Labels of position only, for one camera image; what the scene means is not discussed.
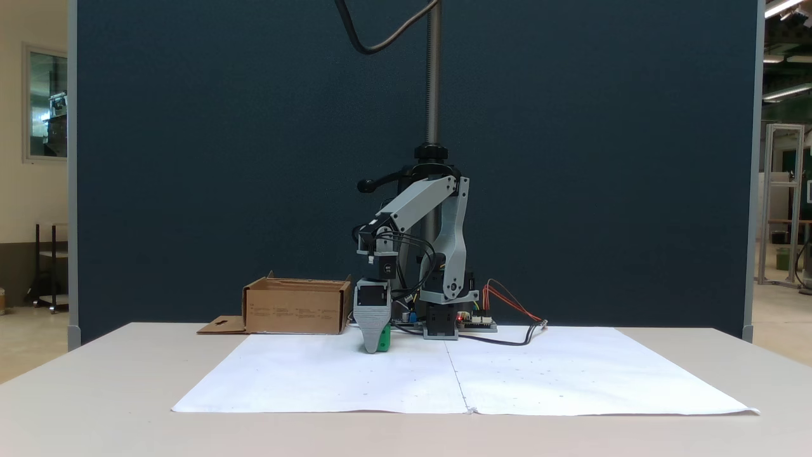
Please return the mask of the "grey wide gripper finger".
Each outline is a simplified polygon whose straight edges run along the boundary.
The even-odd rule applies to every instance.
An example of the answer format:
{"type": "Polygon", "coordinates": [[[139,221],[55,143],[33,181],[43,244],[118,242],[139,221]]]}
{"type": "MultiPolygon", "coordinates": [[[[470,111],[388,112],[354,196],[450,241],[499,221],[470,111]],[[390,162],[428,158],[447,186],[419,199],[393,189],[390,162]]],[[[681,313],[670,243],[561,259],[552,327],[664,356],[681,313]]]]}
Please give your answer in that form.
{"type": "Polygon", "coordinates": [[[386,307],[360,307],[353,309],[353,318],[363,338],[363,347],[369,354],[386,352],[391,345],[391,310],[386,307]]]}

